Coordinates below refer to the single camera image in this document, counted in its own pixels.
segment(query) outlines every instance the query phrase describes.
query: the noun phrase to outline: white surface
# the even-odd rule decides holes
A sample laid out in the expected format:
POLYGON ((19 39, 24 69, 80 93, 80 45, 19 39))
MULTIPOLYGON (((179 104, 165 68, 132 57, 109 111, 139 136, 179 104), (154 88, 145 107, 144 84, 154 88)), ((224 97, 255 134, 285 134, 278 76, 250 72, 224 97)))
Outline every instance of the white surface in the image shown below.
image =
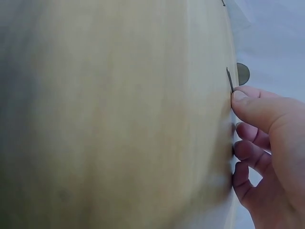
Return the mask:
MULTIPOLYGON (((246 64, 247 85, 305 102, 305 1, 226 0, 238 62, 246 64)), ((257 184, 260 177, 251 171, 257 184)), ((254 229, 239 206, 236 229, 254 229)))

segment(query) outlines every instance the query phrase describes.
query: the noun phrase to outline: wooden board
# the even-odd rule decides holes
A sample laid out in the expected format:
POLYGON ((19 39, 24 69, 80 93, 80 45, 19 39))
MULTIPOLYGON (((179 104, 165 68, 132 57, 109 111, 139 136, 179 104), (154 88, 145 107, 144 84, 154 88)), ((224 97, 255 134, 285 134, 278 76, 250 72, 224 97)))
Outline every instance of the wooden board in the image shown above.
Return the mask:
POLYGON ((220 0, 0 6, 1 228, 231 228, 220 0))

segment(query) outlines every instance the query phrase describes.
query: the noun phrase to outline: hand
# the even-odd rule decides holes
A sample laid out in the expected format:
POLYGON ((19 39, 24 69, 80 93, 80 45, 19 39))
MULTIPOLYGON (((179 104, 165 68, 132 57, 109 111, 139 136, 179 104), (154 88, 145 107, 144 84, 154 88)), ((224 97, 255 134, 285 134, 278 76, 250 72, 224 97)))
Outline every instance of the hand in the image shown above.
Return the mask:
POLYGON ((234 146, 239 201, 257 229, 305 228, 305 104, 243 86, 235 89, 232 108, 244 122, 234 146), (263 177, 256 187, 249 167, 263 177))

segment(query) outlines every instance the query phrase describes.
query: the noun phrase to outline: wood grain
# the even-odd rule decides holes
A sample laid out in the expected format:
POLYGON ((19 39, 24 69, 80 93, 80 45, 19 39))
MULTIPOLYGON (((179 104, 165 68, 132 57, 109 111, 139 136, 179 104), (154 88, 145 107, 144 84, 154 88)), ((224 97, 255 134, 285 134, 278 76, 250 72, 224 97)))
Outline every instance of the wood grain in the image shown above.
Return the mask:
POLYGON ((4 0, 0 225, 226 229, 220 0, 4 0))

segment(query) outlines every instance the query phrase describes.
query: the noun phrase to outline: fingernail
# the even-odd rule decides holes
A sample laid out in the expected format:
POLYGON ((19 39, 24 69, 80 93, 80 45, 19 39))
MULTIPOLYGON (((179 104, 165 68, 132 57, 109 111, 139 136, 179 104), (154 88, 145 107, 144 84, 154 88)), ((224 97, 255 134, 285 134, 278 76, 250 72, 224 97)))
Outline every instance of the fingernail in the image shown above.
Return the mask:
POLYGON ((241 124, 241 122, 240 123, 236 123, 235 129, 237 129, 240 124, 241 124))
POLYGON ((243 93, 243 92, 241 92, 241 91, 235 91, 234 93, 233 93, 233 99, 235 100, 235 101, 241 101, 242 99, 244 99, 244 98, 246 98, 246 97, 248 97, 245 93, 243 93))

